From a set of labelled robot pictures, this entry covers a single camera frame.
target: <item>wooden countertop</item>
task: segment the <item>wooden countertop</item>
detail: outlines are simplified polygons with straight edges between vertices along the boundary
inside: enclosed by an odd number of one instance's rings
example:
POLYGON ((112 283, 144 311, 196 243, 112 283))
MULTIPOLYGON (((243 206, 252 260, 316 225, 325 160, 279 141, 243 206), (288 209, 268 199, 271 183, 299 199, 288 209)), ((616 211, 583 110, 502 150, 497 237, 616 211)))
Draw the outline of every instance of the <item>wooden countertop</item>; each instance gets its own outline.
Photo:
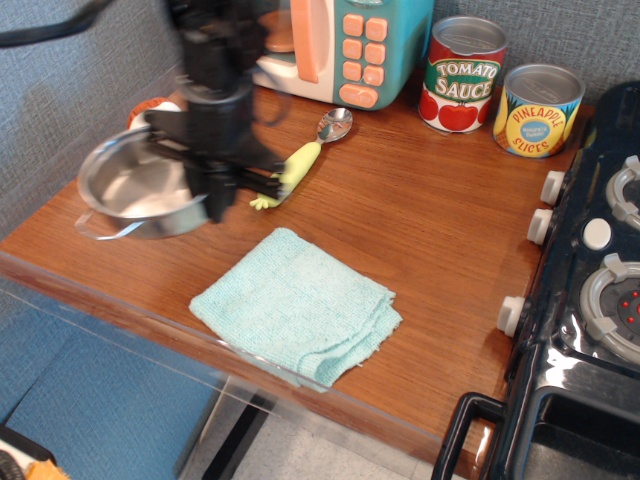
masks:
MULTIPOLYGON (((593 109, 580 109, 563 153, 539 161, 493 141, 496 100, 480 130, 445 136, 422 122, 419 97, 416 75, 390 107, 353 110, 349 135, 323 147, 278 208, 255 211, 247 204, 255 194, 241 191, 224 223, 180 237, 82 237, 73 225, 86 206, 72 182, 2 242, 0 273, 433 462, 458 397, 504 398, 512 342, 497 330, 497 314, 505 295, 528 292, 540 249, 526 234, 534 210, 545 208, 542 184, 549 170, 571 164, 593 109), (296 389, 249 366, 188 310, 280 226, 397 293, 400 327, 333 393, 296 389)), ((258 88, 256 105, 273 116, 277 97, 258 88)), ((286 158, 315 138, 330 109, 294 97, 282 123, 255 130, 286 158)))

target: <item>blue chair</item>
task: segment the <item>blue chair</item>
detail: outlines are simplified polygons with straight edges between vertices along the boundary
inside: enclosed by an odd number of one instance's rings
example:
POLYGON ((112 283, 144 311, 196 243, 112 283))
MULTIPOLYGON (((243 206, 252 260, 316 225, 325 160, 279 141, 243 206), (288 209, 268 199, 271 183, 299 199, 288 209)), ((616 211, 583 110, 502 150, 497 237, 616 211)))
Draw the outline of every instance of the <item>blue chair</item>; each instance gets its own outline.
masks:
POLYGON ((80 328, 4 295, 0 423, 50 450, 73 480, 177 478, 223 375, 97 319, 80 328))

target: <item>metal pot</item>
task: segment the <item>metal pot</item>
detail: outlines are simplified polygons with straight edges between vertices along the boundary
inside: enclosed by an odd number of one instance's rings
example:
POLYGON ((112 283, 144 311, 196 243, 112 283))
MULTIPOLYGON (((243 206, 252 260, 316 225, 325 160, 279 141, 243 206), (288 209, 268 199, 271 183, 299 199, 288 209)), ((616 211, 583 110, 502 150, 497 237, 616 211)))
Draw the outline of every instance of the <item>metal pot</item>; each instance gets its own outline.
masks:
POLYGON ((78 173, 80 196, 90 207, 76 229, 95 240, 124 236, 164 238, 187 233, 208 220, 203 200, 192 197, 182 163, 151 152, 148 127, 125 131, 98 146, 78 173), (87 225, 94 212, 119 231, 102 236, 87 225))

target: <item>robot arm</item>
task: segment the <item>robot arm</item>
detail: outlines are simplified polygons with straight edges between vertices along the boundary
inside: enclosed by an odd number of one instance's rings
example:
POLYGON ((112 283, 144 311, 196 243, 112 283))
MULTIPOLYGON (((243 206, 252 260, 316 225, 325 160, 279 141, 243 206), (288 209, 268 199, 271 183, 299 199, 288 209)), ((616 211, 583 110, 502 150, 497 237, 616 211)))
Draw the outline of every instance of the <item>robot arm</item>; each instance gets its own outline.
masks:
MULTIPOLYGON (((75 35, 114 0, 93 0, 71 19, 0 33, 0 48, 75 35)), ((281 184, 254 169, 282 173, 284 162, 254 136, 252 70, 266 33, 251 0, 163 0, 179 34, 186 112, 150 111, 149 148, 183 162, 193 196, 205 194, 209 218, 222 221, 238 188, 278 198, 281 184)))

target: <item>pineapple slices can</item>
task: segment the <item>pineapple slices can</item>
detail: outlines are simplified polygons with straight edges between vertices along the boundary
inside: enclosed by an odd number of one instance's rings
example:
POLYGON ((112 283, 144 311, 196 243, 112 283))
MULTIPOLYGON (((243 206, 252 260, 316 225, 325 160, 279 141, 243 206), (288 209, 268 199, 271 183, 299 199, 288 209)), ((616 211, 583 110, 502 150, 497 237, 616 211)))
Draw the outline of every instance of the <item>pineapple slices can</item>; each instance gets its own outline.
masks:
POLYGON ((562 151, 585 92, 570 70, 521 65, 504 80, 493 138, 506 151, 544 158, 562 151))

